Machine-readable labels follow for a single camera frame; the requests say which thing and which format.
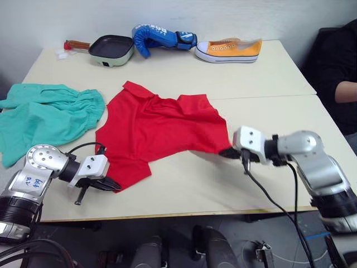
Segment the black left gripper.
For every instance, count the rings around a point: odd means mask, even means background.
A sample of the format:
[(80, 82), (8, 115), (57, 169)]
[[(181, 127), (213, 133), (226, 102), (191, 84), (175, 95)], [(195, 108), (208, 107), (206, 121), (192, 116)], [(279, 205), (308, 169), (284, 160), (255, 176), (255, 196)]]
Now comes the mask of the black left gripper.
[(89, 187), (115, 193), (120, 192), (122, 188), (120, 184), (109, 177), (100, 179), (90, 179), (89, 177), (81, 178), (75, 186), (80, 189), (79, 196), (74, 203), (75, 205), (81, 205), (84, 195)]

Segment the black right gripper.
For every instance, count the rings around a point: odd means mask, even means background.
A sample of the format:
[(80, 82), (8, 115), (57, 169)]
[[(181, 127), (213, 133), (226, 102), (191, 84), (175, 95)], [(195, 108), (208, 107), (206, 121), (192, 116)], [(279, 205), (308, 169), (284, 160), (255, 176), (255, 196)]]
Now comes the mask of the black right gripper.
[(241, 151), (237, 151), (233, 147), (221, 150), (219, 153), (220, 156), (227, 159), (239, 159), (241, 158), (242, 162), (258, 162), (258, 155), (250, 152), (247, 149), (242, 149)]

